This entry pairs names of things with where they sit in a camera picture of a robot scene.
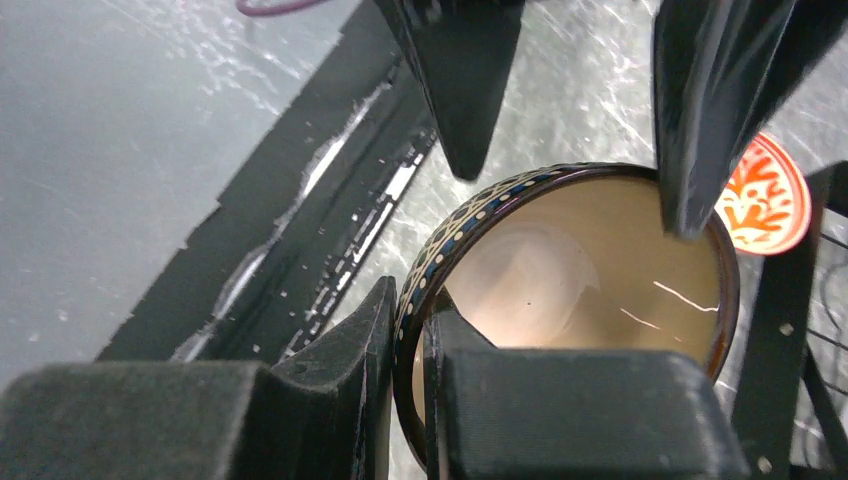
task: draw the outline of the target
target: gray countertop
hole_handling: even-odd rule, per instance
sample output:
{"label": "gray countertop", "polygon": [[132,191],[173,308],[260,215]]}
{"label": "gray countertop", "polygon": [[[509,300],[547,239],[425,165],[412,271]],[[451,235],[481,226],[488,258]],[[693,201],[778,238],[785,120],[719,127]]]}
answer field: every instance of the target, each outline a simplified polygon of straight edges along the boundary
{"label": "gray countertop", "polygon": [[357,4],[2,3],[0,388],[106,345]]}
{"label": "gray countertop", "polygon": [[[652,14],[658,1],[571,0],[528,5],[515,63],[491,152],[478,181],[467,184],[450,174],[436,148],[412,182],[381,238],[336,312],[336,321],[350,313],[376,278],[405,278],[420,246],[442,219],[482,188],[515,173],[554,163],[585,161],[654,165],[650,93]],[[792,155],[804,172],[815,171],[848,152],[848,39],[830,52],[766,130]],[[838,238],[844,224],[829,218],[826,229]],[[842,261],[846,253],[822,246],[820,264]],[[756,294],[761,261],[740,258],[743,277],[742,312],[734,348],[716,386],[725,409],[732,407],[743,346]],[[842,269],[829,285],[830,306],[837,318],[845,304],[848,275]],[[813,328],[835,336],[826,323],[821,299],[811,312]],[[833,349],[822,348],[823,365],[833,364]],[[840,362],[846,383],[848,362]],[[797,439],[804,432],[820,436],[806,406],[796,422]],[[394,479],[424,478],[405,444],[397,422],[392,433]],[[793,460],[802,463],[796,448]]]}

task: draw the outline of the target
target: screw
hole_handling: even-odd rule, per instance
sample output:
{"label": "screw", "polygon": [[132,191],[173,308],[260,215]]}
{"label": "screw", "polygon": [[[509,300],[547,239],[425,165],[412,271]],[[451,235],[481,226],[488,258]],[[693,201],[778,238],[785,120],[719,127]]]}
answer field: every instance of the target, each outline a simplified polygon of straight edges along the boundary
{"label": "screw", "polygon": [[766,457],[760,457],[760,459],[757,460],[757,466],[760,467],[760,471],[763,473],[767,474],[771,472],[771,462],[769,462]]}

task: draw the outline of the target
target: brown bowl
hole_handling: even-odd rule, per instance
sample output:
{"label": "brown bowl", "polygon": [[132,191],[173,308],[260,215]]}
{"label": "brown bowl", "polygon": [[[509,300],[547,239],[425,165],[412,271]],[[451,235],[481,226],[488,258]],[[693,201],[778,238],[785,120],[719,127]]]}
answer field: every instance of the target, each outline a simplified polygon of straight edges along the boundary
{"label": "brown bowl", "polygon": [[545,167],[486,188],[435,230],[395,327],[395,402],[422,466],[413,370],[443,288],[499,347],[675,350],[717,379],[739,310],[736,252],[716,214],[695,242],[665,236],[656,178],[625,164]]}

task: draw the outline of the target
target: small orange plate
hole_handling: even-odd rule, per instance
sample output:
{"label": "small orange plate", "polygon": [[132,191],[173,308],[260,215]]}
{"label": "small orange plate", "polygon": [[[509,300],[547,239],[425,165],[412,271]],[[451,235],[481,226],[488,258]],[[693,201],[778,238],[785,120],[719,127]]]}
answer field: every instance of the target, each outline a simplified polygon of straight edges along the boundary
{"label": "small orange plate", "polygon": [[754,255],[783,253],[807,233],[810,191],[783,148],[759,134],[730,177],[716,204],[737,250]]}

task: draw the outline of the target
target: black metal rack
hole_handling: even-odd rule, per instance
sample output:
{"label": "black metal rack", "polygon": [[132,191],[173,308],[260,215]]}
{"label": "black metal rack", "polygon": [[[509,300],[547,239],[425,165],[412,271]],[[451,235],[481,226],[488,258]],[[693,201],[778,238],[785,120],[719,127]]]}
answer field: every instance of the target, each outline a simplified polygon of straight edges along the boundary
{"label": "black metal rack", "polygon": [[[751,478],[848,478],[848,437],[831,396],[842,394],[826,383],[807,335],[845,348],[839,339],[810,331],[809,310],[816,258],[826,210],[848,218],[848,161],[807,177],[813,214],[804,239],[792,250],[763,264],[751,319],[732,423],[752,467]],[[834,470],[790,463],[800,382],[810,396]]]}

